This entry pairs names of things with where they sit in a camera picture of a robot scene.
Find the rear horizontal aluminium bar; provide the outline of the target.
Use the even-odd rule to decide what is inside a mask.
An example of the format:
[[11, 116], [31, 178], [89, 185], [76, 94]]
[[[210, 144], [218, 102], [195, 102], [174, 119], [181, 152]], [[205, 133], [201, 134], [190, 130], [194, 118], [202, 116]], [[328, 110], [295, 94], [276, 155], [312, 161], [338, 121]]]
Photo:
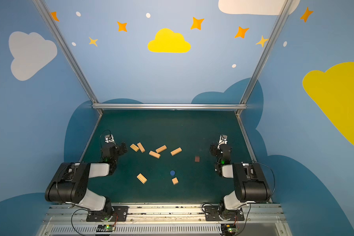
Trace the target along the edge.
[[245, 104], [136, 104], [93, 103], [93, 109], [102, 110], [245, 110]]

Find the right controller board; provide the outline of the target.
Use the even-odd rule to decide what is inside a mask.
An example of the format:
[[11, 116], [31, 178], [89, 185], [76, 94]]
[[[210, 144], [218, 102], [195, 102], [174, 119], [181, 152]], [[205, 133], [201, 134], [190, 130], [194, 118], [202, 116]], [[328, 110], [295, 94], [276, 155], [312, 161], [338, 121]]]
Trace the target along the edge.
[[237, 232], [236, 224], [221, 224], [221, 236], [234, 236]]

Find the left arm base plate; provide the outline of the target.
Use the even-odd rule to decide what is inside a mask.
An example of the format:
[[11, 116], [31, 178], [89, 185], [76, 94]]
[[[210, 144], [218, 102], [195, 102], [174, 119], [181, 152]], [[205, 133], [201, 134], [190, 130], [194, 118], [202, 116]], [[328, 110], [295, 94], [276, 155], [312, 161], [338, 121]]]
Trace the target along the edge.
[[87, 222], [125, 222], [128, 214], [128, 206], [111, 206], [111, 210], [90, 211]]

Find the controller board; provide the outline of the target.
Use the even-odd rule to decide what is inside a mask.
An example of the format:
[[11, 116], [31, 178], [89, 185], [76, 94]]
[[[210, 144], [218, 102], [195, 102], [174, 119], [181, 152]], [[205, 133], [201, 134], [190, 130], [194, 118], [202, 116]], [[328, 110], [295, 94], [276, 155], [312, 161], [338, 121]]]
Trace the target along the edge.
[[221, 236], [234, 236], [237, 232], [236, 224], [221, 224]]
[[116, 227], [114, 225], [98, 225], [96, 228], [97, 233], [111, 233], [115, 231]]

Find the left diagonal aluminium post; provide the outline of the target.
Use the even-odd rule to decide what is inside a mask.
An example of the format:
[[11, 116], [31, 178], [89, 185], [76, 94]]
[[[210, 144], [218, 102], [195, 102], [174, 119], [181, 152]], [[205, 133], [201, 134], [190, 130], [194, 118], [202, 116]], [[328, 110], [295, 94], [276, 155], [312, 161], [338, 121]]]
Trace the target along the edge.
[[64, 38], [63, 34], [61, 33], [57, 22], [52, 17], [51, 12], [49, 11], [48, 6], [46, 5], [45, 1], [33, 0], [32, 1], [37, 8], [39, 14], [41, 15], [42, 19], [46, 23], [48, 29], [50, 30], [51, 34], [53, 35], [54, 39], [58, 43], [61, 51], [63, 52], [64, 56], [66, 57], [68, 63], [70, 64], [73, 72], [75, 73], [77, 79], [79, 80], [80, 84], [82, 85], [83, 89], [85, 90], [86, 94], [88, 95], [89, 99], [91, 100], [92, 104], [98, 104], [99, 101], [96, 95], [93, 92], [92, 87], [90, 86], [88, 80], [86, 79], [81, 67], [79, 66], [78, 62], [76, 61], [69, 45], [67, 44], [66, 39]]

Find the wide wood block front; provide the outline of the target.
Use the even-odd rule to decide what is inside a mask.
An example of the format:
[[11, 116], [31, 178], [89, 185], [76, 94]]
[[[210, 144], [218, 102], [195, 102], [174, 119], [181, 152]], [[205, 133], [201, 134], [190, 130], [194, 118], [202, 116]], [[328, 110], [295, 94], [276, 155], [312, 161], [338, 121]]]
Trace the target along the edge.
[[141, 173], [137, 176], [137, 179], [142, 183], [145, 184], [147, 182], [147, 178], [144, 177]]

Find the long wood block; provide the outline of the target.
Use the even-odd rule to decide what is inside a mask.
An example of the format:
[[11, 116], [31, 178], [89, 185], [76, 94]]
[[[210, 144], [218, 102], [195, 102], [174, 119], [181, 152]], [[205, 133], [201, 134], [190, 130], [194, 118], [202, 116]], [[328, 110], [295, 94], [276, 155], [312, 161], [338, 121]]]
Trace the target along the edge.
[[166, 149], [167, 149], [166, 145], [163, 145], [163, 146], [157, 148], [157, 149], [156, 149], [156, 152], [157, 152], [157, 153], [161, 153], [162, 151], [164, 151], [164, 150], [166, 150]]
[[149, 155], [151, 155], [151, 156], [153, 156], [153, 157], [155, 157], [155, 158], [160, 158], [160, 156], [161, 156], [159, 153], [154, 152], [154, 151], [152, 151], [152, 150], [149, 152]]
[[143, 145], [142, 145], [141, 143], [138, 143], [137, 146], [138, 146], [138, 148], [140, 149], [140, 151], [141, 151], [142, 153], [145, 152], [145, 148], [143, 147]]
[[182, 148], [179, 147], [179, 148], [177, 148], [177, 149], [171, 151], [171, 156], [174, 156], [174, 155], [176, 155], [176, 154], [178, 154], [178, 153], [180, 153], [180, 152], [182, 152]]

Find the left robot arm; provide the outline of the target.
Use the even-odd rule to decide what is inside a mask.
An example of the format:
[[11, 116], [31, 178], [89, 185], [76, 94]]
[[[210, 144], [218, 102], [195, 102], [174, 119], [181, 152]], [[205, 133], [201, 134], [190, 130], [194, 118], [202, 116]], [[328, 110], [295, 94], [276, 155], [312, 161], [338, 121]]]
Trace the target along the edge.
[[45, 200], [87, 210], [87, 222], [125, 222], [128, 207], [112, 206], [109, 197], [88, 189], [88, 181], [112, 175], [119, 157], [127, 153], [126, 144], [107, 142], [101, 152], [102, 159], [98, 163], [62, 163], [46, 188]]

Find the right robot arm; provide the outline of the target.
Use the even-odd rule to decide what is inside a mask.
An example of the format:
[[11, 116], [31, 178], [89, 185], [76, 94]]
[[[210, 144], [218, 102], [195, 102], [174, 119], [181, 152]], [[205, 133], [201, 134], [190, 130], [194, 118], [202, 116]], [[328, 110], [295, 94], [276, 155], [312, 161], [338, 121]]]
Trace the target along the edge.
[[260, 163], [232, 163], [232, 147], [226, 143], [212, 144], [209, 151], [216, 157], [215, 172], [220, 177], [232, 179], [234, 184], [234, 190], [218, 205], [217, 214], [221, 220], [235, 219], [244, 205], [267, 202], [271, 198], [272, 190]]

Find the diagonal aluminium post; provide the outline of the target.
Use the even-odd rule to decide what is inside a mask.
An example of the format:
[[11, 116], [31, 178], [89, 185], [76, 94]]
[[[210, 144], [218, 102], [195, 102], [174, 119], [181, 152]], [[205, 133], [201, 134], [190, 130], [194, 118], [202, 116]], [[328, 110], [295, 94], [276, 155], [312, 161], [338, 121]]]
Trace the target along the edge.
[[61, 51], [63, 52], [64, 56], [66, 57], [68, 63], [70, 64], [73, 72], [75, 73], [77, 79], [79, 80], [80, 84], [82, 85], [83, 89], [85, 90], [86, 94], [88, 95], [89, 99], [91, 100], [92, 104], [98, 104], [99, 101], [96, 95], [93, 92], [92, 87], [90, 86], [88, 80], [86, 79], [81, 67], [79, 66], [78, 62], [76, 61], [69, 45], [67, 44], [66, 39], [64, 38], [63, 34], [61, 33], [57, 22], [52, 17], [51, 12], [49, 11], [48, 6], [46, 5], [45, 1], [33, 0], [32, 1], [37, 8], [39, 14], [41, 15], [42, 19], [46, 23], [48, 29], [50, 30], [51, 34], [53, 35], [54, 39], [58, 43]]
[[266, 42], [266, 46], [264, 46], [264, 49], [261, 53], [260, 59], [256, 65], [256, 68], [247, 84], [247, 87], [242, 95], [241, 101], [240, 101], [240, 105], [242, 105], [244, 108], [242, 109], [237, 109], [236, 110], [236, 116], [238, 118], [240, 118], [240, 115], [242, 113], [243, 110], [246, 109], [246, 104], [250, 98], [250, 95], [256, 85], [256, 82], [258, 81], [262, 70], [267, 62], [267, 59], [287, 21], [287, 18], [289, 16], [289, 11], [292, 8], [293, 5], [293, 0], [287, 0], [284, 2], [284, 4], [282, 5], [281, 11], [276, 19], [276, 22], [271, 30], [271, 33], [269, 35], [269, 40]]

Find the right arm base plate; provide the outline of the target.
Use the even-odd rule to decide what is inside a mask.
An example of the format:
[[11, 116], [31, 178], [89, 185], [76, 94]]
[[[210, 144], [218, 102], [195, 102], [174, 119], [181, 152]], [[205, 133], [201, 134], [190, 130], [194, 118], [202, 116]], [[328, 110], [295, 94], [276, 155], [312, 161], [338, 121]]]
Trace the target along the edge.
[[202, 210], [206, 221], [244, 221], [243, 211], [221, 209], [219, 206], [204, 205]]

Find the small wood cube front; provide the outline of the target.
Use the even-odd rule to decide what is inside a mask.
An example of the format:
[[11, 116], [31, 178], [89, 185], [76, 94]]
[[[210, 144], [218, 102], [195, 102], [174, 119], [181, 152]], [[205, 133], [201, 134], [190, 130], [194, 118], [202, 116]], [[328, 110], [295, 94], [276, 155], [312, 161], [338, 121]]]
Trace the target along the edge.
[[173, 178], [173, 179], [172, 179], [172, 183], [173, 183], [174, 185], [178, 184], [178, 183], [179, 183], [178, 178]]

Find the right diagonal aluminium post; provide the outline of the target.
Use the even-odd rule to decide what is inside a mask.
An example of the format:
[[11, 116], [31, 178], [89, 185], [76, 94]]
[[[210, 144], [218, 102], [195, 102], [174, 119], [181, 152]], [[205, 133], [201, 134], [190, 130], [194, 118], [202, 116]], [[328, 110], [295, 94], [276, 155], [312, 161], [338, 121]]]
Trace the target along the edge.
[[267, 62], [267, 59], [287, 21], [287, 18], [289, 16], [289, 11], [292, 8], [293, 5], [293, 0], [287, 0], [284, 2], [284, 4], [282, 5], [281, 11], [276, 19], [276, 22], [271, 30], [271, 33], [269, 35], [269, 40], [266, 42], [266, 46], [264, 46], [264, 49], [261, 53], [260, 59], [256, 65], [256, 68], [247, 84], [247, 87], [242, 95], [241, 101], [240, 101], [240, 105], [242, 105], [244, 108], [242, 109], [237, 109], [236, 110], [236, 116], [238, 118], [240, 118], [240, 115], [242, 113], [243, 110], [246, 109], [246, 104], [250, 98], [250, 95], [256, 85], [256, 82], [258, 81], [262, 70]]

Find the aluminium rail front frame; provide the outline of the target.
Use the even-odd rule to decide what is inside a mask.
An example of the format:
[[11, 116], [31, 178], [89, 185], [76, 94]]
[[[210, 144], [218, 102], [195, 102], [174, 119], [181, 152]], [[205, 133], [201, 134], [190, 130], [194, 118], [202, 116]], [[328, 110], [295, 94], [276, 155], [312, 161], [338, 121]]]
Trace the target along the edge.
[[[236, 224], [235, 236], [290, 236], [292, 231], [279, 204], [244, 205], [244, 221], [206, 221], [202, 206], [212, 204], [124, 203], [125, 222], [87, 222], [88, 212], [68, 205], [51, 205], [39, 236], [221, 236], [221, 224]], [[98, 225], [114, 225], [97, 233]]]

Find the left controller board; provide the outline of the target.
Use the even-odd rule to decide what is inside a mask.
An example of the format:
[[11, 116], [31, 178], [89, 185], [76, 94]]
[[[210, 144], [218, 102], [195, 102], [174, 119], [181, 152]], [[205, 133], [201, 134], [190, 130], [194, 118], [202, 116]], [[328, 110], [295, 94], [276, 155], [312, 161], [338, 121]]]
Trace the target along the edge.
[[115, 231], [116, 227], [114, 225], [98, 225], [96, 228], [97, 233], [111, 233]]

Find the short wood block far left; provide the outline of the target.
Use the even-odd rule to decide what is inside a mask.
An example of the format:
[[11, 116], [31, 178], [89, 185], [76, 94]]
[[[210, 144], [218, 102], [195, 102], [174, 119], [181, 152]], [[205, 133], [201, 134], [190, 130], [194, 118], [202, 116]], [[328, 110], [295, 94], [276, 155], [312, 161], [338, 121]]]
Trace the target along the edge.
[[137, 152], [139, 150], [139, 147], [135, 144], [131, 144], [130, 148], [133, 149], [135, 152]]

